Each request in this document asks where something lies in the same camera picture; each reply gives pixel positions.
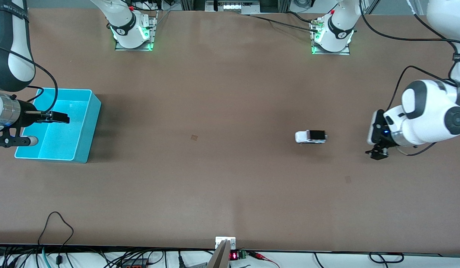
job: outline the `black plug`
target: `black plug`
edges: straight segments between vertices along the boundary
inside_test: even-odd
[[[56,264],[60,265],[61,263],[63,263],[63,256],[61,255],[56,256]]]
[[[185,266],[182,255],[180,255],[180,251],[178,252],[178,268],[187,268],[187,266]]]

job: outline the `blue plastic container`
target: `blue plastic container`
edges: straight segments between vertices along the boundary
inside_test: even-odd
[[[34,105],[44,111],[53,99],[54,89],[46,88]],[[26,127],[22,135],[35,136],[39,142],[35,146],[18,147],[15,158],[86,163],[100,109],[101,102],[89,89],[59,89],[53,111],[68,114],[70,123],[34,123]]]

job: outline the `teal cable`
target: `teal cable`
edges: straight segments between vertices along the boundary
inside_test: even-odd
[[[51,265],[50,265],[50,263],[48,262],[48,258],[46,258],[46,253],[44,253],[44,246],[43,246],[43,250],[41,251],[41,254],[43,255],[44,263],[46,263],[46,266],[47,266],[48,268],[51,268]]]

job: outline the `toy car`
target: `toy car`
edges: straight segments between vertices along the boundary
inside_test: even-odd
[[[327,135],[324,130],[298,131],[294,135],[299,144],[323,144],[326,142]]]

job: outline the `table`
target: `table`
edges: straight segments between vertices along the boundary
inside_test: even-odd
[[[70,244],[211,248],[226,235],[258,249],[460,253],[460,137],[417,157],[364,154],[403,68],[444,76],[447,44],[385,39],[359,20],[351,56],[311,55],[298,29],[173,12],[154,51],[116,52],[99,10],[30,16],[37,63],[61,88],[92,89],[102,110],[85,165],[0,148],[0,243],[34,243],[58,210]],[[413,17],[369,21],[431,37]],[[425,78],[409,71],[402,85]],[[32,84],[52,86],[39,71]],[[305,129],[327,143],[296,144]],[[42,242],[68,235],[56,217]]]

